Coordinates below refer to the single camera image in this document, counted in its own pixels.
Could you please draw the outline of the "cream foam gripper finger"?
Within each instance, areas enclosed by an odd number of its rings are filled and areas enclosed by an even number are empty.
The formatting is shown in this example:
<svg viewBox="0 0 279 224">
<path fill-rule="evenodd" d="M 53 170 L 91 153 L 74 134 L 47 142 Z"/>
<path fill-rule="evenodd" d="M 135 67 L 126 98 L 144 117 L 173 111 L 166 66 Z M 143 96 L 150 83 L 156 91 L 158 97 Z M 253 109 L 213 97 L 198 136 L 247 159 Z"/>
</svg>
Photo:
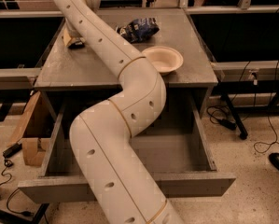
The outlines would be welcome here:
<svg viewBox="0 0 279 224">
<path fill-rule="evenodd" d="M 69 48 L 69 46 L 76 41 L 83 42 L 78 36 L 71 36 L 68 32 L 68 29 L 65 28 L 63 30 L 63 43 L 65 44 L 65 46 Z"/>
</svg>

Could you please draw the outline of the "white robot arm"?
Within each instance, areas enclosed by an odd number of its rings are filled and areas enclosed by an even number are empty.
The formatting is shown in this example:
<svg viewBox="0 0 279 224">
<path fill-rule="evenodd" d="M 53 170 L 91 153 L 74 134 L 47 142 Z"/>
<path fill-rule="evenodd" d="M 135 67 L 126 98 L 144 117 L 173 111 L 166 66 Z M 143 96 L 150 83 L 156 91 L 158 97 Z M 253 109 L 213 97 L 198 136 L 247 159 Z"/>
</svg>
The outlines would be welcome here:
<svg viewBox="0 0 279 224">
<path fill-rule="evenodd" d="M 120 93 L 81 112 L 69 131 L 77 163 L 107 220 L 184 224 L 130 145 L 165 106 L 166 88 L 159 72 L 96 15 L 100 0 L 54 2 L 122 87 Z"/>
</svg>

